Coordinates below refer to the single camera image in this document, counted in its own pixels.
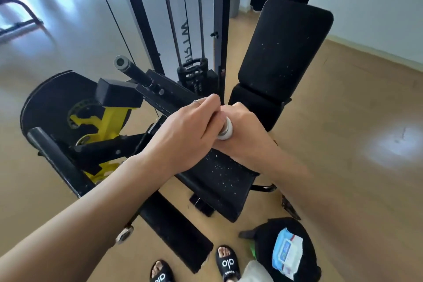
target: black tube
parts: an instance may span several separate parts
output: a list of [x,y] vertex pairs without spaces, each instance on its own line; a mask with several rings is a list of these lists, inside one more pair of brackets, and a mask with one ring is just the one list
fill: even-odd
[[213,250],[213,243],[159,192],[144,202],[139,213],[183,263],[197,273]]
[[147,76],[145,72],[140,70],[132,61],[130,61],[128,57],[117,56],[115,58],[114,65],[117,69],[119,69],[129,78],[132,78],[141,86],[148,88],[153,85],[153,80]]

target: black backrest pad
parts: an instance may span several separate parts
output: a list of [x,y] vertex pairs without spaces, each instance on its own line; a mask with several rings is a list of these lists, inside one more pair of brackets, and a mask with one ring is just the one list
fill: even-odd
[[240,83],[275,102],[290,98],[332,22],[327,10],[268,0],[242,62]]

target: slide sandal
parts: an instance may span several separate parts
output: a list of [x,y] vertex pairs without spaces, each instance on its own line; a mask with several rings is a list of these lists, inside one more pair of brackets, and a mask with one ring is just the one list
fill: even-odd
[[[225,247],[230,251],[230,255],[221,258],[219,256],[219,248]],[[223,282],[226,282],[227,279],[236,277],[237,279],[241,278],[241,273],[239,271],[238,259],[233,249],[227,245],[221,245],[216,250],[216,264],[219,269],[220,274],[222,275]]]
[[[157,261],[160,261],[163,267],[154,277],[151,277],[151,272],[153,271],[153,268],[156,265]],[[157,260],[157,261],[154,262],[154,264],[151,266],[150,282],[173,282],[174,281],[173,272],[169,264],[164,260]]]

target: wooden floor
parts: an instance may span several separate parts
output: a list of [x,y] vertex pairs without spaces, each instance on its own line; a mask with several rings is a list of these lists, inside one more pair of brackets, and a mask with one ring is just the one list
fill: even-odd
[[[89,2],[96,14],[106,16],[108,10],[102,3],[72,0],[75,7],[69,9],[60,0],[30,1],[36,8],[39,3],[39,9],[48,10],[43,20],[50,35],[34,31],[0,43],[0,254],[75,200],[20,133],[19,111],[25,98],[43,79],[68,67],[91,78],[116,78],[108,65],[117,53],[125,54],[112,19],[107,17],[99,23],[102,16],[87,15],[81,6]],[[46,3],[55,7],[46,7]],[[227,99],[237,83],[257,18],[257,14],[250,13],[230,20]],[[131,116],[124,132],[142,132],[155,118],[154,110],[144,103]],[[421,273],[422,73],[326,41],[272,136],[360,210],[362,218],[351,221],[377,227],[393,252],[403,254]],[[265,175],[258,182],[269,183]],[[231,245],[242,268],[251,254],[248,244],[237,238],[238,232],[268,218],[287,216],[280,206],[279,192],[251,192],[239,220],[233,224],[219,214],[211,218],[200,214],[188,201],[191,192],[176,179],[166,183],[161,192],[215,246]],[[350,281],[334,269],[322,251],[321,241],[313,234],[312,238],[323,270],[321,280]],[[140,218],[135,221],[134,235],[108,252],[90,281],[146,281],[151,264],[159,258],[170,263],[179,282],[221,281],[213,258],[198,274],[191,274]]]

